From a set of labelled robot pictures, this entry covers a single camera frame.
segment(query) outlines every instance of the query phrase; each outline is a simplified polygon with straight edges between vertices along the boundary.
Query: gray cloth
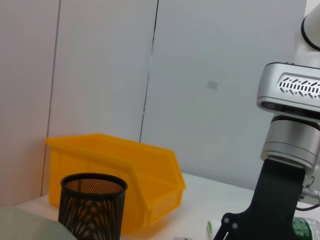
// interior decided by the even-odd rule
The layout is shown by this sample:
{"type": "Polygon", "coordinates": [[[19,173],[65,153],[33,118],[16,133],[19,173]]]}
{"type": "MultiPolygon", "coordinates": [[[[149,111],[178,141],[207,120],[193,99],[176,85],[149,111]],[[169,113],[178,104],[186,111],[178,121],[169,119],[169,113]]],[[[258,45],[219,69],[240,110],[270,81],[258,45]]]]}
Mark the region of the gray cloth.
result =
{"type": "Polygon", "coordinates": [[[0,208],[1,240],[77,240],[60,222],[16,207],[0,208]]]}

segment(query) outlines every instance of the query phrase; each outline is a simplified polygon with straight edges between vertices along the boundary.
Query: tabletop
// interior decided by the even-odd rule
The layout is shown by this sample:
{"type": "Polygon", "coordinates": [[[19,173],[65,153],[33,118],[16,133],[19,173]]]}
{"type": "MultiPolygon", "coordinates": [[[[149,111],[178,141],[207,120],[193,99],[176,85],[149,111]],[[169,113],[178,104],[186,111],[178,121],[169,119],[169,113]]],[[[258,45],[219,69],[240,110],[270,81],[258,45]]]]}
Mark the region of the tabletop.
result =
{"type": "MultiPolygon", "coordinates": [[[[206,240],[208,220],[221,220],[225,213],[241,213],[249,207],[254,191],[213,181],[198,176],[183,174],[186,190],[181,206],[164,219],[131,236],[121,236],[122,240],[174,240],[191,238],[206,240]]],[[[310,205],[299,202],[301,208],[310,205]]],[[[48,196],[36,198],[18,206],[19,208],[48,218],[58,219],[58,208],[48,202],[48,196]]],[[[312,218],[320,221],[320,208],[311,211],[296,211],[296,217],[312,218]]]]}

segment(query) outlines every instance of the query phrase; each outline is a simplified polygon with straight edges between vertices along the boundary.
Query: mesh cup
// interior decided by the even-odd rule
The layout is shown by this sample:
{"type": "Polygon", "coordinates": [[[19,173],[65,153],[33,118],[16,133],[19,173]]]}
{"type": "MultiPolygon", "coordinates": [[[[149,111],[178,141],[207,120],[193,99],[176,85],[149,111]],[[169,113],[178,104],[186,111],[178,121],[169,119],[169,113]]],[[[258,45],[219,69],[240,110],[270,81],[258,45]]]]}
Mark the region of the mesh cup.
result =
{"type": "Polygon", "coordinates": [[[127,183],[115,176],[80,173],[61,181],[58,221],[78,240],[119,240],[127,183]]]}

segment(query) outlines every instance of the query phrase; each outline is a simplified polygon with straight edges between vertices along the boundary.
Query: storage bin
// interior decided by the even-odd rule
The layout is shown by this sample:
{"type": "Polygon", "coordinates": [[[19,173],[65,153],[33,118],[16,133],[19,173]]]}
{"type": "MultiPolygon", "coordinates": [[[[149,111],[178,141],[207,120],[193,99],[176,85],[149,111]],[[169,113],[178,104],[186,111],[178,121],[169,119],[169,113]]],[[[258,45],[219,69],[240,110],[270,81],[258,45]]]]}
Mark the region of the storage bin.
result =
{"type": "Polygon", "coordinates": [[[122,233],[148,227],[176,209],[186,188],[173,151],[104,134],[53,137],[49,202],[59,206],[62,178],[103,173],[128,184],[122,233]]]}

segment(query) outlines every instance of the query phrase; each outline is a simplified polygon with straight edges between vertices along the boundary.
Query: bottle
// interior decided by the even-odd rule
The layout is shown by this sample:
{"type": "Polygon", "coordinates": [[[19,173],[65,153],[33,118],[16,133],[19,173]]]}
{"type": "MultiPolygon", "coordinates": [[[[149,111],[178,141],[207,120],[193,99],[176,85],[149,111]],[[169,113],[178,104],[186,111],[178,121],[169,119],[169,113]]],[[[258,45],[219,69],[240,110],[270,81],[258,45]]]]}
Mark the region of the bottle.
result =
{"type": "MultiPolygon", "coordinates": [[[[207,240],[213,240],[217,234],[221,222],[209,220],[206,225],[207,240]]],[[[320,222],[311,218],[294,217],[292,226],[295,234],[300,240],[320,240],[320,222]]]]}
{"type": "Polygon", "coordinates": [[[311,218],[294,217],[293,230],[300,240],[320,240],[320,222],[311,218]]]}

